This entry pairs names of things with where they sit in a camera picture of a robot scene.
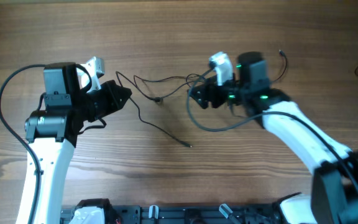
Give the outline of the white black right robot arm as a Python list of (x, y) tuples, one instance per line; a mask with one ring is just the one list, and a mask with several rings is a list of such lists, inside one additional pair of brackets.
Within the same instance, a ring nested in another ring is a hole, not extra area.
[(275, 204), (279, 223), (358, 223), (358, 151), (335, 141), (310, 121), (283, 91), (273, 88), (260, 52), (209, 58), (209, 69), (188, 90), (201, 108), (243, 106), (246, 122), (256, 121), (276, 135), (310, 171), (309, 195), (295, 194)]

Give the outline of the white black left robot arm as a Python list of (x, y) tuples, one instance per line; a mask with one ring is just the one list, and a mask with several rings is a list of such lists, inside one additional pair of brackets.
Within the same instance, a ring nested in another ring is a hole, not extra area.
[(132, 95), (113, 80), (99, 84), (96, 74), (74, 62), (46, 65), (44, 84), (45, 109), (25, 121), (25, 139), (35, 157), (27, 158), (17, 223), (59, 223), (65, 178), (83, 123), (122, 109)]

